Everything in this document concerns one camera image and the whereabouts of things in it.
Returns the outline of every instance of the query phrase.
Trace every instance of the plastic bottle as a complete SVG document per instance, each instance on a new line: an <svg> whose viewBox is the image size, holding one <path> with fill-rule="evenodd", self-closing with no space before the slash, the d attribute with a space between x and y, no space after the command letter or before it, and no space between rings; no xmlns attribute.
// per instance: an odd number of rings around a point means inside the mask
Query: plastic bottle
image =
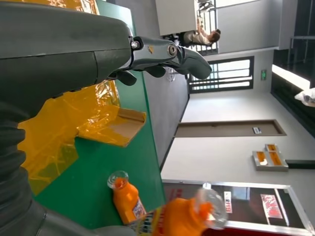
<svg viewBox="0 0 315 236"><path fill-rule="evenodd" d="M137 236L201 236L207 228L223 229L227 214L222 198L200 189L192 199L177 198L129 224Z"/></svg>
<svg viewBox="0 0 315 236"><path fill-rule="evenodd" d="M129 183L126 172L116 171L111 174L107 185L113 190L113 203L124 224L129 224L147 213L139 198L139 192Z"/></svg>

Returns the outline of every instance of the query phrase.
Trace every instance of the exit sign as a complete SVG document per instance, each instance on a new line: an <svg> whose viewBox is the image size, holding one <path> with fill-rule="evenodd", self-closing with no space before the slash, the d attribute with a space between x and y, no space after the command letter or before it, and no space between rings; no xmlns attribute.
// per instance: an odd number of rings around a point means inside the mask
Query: exit sign
<svg viewBox="0 0 315 236"><path fill-rule="evenodd" d="M267 70L261 70L261 80L266 80L266 78L267 78Z"/></svg>

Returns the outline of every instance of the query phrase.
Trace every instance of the green table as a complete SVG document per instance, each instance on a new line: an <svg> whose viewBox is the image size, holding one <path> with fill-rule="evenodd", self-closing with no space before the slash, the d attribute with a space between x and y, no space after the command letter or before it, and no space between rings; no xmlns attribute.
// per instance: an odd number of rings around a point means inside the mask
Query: green table
<svg viewBox="0 0 315 236"><path fill-rule="evenodd" d="M131 30L131 11L97 0L100 15L125 21ZM122 224L113 204L108 176L116 170L128 173L147 211L165 203L164 192L142 73L132 87L116 82L122 107L147 113L147 123L128 147L116 147L77 138L79 159L36 199L82 226L94 229Z"/></svg>

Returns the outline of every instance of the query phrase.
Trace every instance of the robotic finger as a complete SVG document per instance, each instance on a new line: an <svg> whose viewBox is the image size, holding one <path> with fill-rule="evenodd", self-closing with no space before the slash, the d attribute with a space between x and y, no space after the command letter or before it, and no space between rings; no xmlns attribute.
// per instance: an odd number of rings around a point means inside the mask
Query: robotic finger
<svg viewBox="0 0 315 236"><path fill-rule="evenodd" d="M210 65L202 56L168 40L135 37L131 42L131 57L119 71L147 71L152 76L160 78L168 66L186 75L192 74L197 79L205 79L212 71ZM133 85L136 78L126 79L126 73L114 73L112 79L118 79L125 85Z"/></svg>

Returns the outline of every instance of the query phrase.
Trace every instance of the clear bottle cap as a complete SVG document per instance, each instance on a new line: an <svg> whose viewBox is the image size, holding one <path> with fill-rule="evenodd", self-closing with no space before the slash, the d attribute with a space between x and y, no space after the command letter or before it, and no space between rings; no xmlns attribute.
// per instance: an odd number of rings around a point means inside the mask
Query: clear bottle cap
<svg viewBox="0 0 315 236"><path fill-rule="evenodd" d="M199 189L195 197L194 211L212 229L221 230L227 221L224 201L213 189Z"/></svg>
<svg viewBox="0 0 315 236"><path fill-rule="evenodd" d="M120 189L126 185L128 179L128 173L125 171L116 171L108 178L107 185L112 189Z"/></svg>

